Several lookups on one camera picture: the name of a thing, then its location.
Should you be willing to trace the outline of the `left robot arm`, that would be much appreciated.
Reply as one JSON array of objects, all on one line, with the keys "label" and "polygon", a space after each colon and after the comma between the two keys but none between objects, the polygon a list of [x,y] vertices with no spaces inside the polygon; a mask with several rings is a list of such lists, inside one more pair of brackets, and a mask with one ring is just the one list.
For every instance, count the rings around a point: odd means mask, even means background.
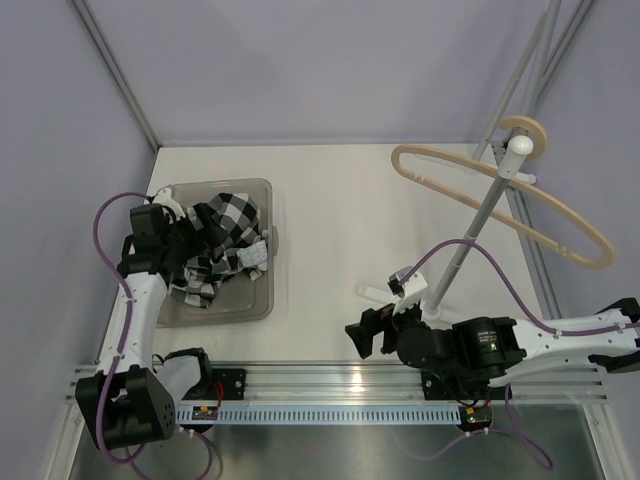
[{"label": "left robot arm", "polygon": [[130,223],[121,261],[111,268],[119,282],[111,339],[95,373],[75,387],[92,439],[105,455],[170,438],[178,404],[188,395],[208,396],[215,385],[201,348],[170,353],[160,367],[153,365],[156,326],[185,247],[179,234],[185,223],[157,203],[133,208]]}]

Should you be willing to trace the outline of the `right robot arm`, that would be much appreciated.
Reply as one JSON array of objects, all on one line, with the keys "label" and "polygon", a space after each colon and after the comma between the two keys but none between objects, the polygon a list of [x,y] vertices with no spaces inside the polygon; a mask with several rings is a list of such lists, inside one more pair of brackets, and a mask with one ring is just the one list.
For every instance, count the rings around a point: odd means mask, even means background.
[{"label": "right robot arm", "polygon": [[544,331],[526,320],[476,317],[438,329],[423,322],[413,306],[395,313],[392,305],[368,309],[345,332],[358,355],[394,354],[417,369],[428,400],[479,401],[521,377],[562,367],[599,366],[609,373],[639,368],[639,304],[621,299],[593,316],[568,320],[569,329]]}]

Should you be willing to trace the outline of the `black white checkered shirt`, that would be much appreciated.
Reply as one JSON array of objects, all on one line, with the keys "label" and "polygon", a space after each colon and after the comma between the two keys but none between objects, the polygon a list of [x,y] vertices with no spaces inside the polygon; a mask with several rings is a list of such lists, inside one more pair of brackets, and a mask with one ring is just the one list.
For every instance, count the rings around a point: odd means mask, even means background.
[{"label": "black white checkered shirt", "polygon": [[221,286],[236,276],[250,281],[268,270],[268,232],[261,208],[247,193],[222,192],[187,208],[204,250],[177,268],[169,296],[182,304],[209,308]]}]

